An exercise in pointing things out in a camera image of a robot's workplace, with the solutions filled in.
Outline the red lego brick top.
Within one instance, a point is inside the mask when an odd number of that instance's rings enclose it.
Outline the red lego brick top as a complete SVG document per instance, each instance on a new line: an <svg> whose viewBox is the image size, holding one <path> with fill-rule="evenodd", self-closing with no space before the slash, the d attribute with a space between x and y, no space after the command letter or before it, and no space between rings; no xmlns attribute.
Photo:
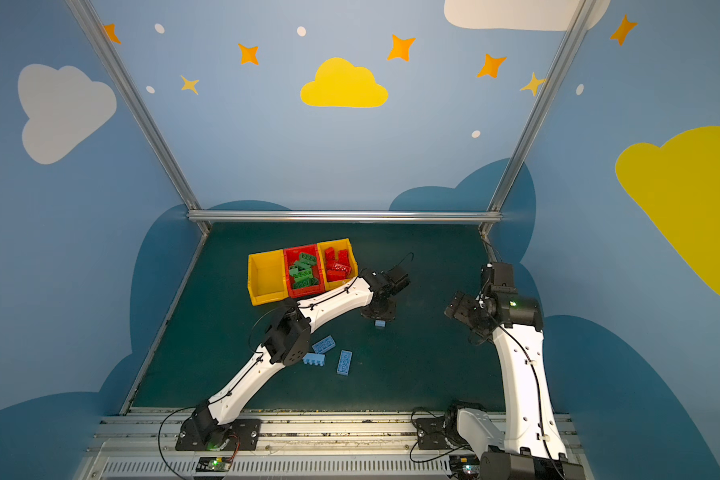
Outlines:
<svg viewBox="0 0 720 480"><path fill-rule="evenodd" d="M333 265L336 263L336 253L333 247L328 247L324 250L325 266L328 270L333 269Z"/></svg>

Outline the dark green lego brick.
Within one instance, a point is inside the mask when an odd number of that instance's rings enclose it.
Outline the dark green lego brick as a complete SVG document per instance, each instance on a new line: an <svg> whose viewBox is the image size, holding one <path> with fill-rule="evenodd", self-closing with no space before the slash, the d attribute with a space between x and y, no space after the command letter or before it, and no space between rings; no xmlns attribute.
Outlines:
<svg viewBox="0 0 720 480"><path fill-rule="evenodd" d="M309 265L310 267L317 265L317 258L306 252L299 253L299 261L304 265Z"/></svg>

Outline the large red lego brick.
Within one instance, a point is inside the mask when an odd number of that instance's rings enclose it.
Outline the large red lego brick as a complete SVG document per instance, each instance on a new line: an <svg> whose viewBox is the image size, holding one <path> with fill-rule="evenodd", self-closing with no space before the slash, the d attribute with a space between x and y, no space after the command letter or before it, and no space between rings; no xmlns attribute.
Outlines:
<svg viewBox="0 0 720 480"><path fill-rule="evenodd" d="M347 280L352 272L350 265L339 262L330 262L326 266L326 279L328 282Z"/></svg>

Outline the yellow bin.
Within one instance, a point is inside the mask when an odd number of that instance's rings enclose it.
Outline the yellow bin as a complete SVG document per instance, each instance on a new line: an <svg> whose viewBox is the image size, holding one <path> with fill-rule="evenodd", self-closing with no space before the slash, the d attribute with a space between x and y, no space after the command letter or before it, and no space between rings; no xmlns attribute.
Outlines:
<svg viewBox="0 0 720 480"><path fill-rule="evenodd" d="M288 294L283 250L250 254L247 288L253 306L278 302Z"/></svg>
<svg viewBox="0 0 720 480"><path fill-rule="evenodd" d="M352 268L352 272L347 280L344 281L338 281L338 282L328 282L326 279L326 266L325 266L325 259L324 259L324 250L328 247L333 247L335 249L336 253L336 262L337 262L337 252L343 249L349 250L349 256L350 256L350 266ZM348 238L345 239L339 239L339 240L333 240L333 241L326 241L326 242L320 242L317 244L319 258L322 262L321 267L321 275L322 279L325 284L325 288L327 291L334 290L336 288L339 288L341 286L344 286L347 284L350 280L354 279L358 273L359 273L359 267L357 264L357 261L354 256L354 252L352 249L351 242Z"/></svg>

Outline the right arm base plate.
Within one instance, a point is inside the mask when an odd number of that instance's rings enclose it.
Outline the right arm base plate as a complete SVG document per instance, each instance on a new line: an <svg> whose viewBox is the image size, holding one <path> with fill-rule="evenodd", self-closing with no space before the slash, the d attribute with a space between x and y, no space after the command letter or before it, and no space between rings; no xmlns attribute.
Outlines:
<svg viewBox="0 0 720 480"><path fill-rule="evenodd" d="M418 436L419 450L448 450L456 446L447 434L443 416L416 418L413 425Z"/></svg>

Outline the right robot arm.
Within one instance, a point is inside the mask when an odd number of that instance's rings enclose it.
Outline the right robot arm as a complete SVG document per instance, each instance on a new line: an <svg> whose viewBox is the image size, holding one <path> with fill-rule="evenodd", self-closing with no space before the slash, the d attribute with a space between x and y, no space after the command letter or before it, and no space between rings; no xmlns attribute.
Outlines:
<svg viewBox="0 0 720 480"><path fill-rule="evenodd" d="M571 462L554 418L543 359L538 301L516 293L454 294L445 315L490 341L501 367L504 437L475 407L460 406L455 433L480 461L481 479L584 479Z"/></svg>

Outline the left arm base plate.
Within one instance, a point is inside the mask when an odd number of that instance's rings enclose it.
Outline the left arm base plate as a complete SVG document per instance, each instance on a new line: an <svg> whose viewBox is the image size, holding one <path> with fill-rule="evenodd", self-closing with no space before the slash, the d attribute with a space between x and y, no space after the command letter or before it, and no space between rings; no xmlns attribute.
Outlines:
<svg viewBox="0 0 720 480"><path fill-rule="evenodd" d="M260 419L238 419L217 425L211 421L187 419L175 444L177 451L253 451L257 447Z"/></svg>

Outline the red bin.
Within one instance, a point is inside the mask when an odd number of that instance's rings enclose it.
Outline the red bin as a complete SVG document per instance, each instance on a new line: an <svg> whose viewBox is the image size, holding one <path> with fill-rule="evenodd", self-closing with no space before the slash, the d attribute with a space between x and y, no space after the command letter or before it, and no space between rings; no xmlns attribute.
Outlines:
<svg viewBox="0 0 720 480"><path fill-rule="evenodd" d="M289 296L312 297L326 291L323 263L316 244L283 250Z"/></svg>

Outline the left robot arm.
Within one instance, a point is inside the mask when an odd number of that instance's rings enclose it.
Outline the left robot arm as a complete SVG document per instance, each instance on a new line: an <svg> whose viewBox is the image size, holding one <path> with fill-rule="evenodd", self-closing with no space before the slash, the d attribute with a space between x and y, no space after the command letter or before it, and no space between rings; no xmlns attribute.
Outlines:
<svg viewBox="0 0 720 480"><path fill-rule="evenodd" d="M402 268L363 273L340 288L306 300L289 300L275 309L275 318L253 350L250 360L219 392L198 404L182 423L178 451L224 450L243 436L233 423L250 399L279 371L306 356L311 335L329 321L355 309L373 320L395 317L395 296L410 284Z"/></svg>

